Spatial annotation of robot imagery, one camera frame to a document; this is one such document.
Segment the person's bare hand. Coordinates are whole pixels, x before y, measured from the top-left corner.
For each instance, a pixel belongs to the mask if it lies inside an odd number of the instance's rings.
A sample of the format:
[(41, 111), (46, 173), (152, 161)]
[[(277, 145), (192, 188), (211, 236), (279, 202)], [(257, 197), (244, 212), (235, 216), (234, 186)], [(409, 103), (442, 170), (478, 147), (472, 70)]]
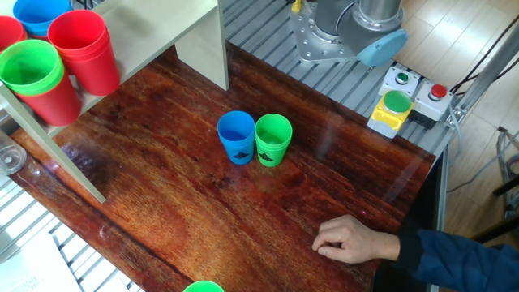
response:
[(394, 234), (374, 231), (344, 215), (322, 223), (311, 248), (331, 260), (361, 264), (375, 259), (396, 261), (401, 243)]

